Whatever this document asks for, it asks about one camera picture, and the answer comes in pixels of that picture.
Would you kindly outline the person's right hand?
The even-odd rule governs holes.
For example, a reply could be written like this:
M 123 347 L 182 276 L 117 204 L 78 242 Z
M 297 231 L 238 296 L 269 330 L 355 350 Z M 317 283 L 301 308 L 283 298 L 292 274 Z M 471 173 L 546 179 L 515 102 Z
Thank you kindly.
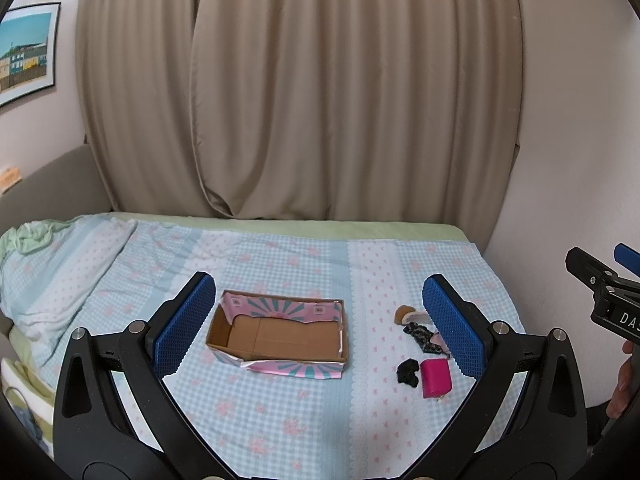
M 627 340 L 623 344 L 623 352 L 628 356 L 623 365 L 620 367 L 617 376 L 617 384 L 613 391 L 612 398 L 606 407 L 606 414 L 610 419 L 618 419 L 631 399 L 630 383 L 634 378 L 634 366 L 631 363 L 632 352 L 634 352 L 634 343 Z

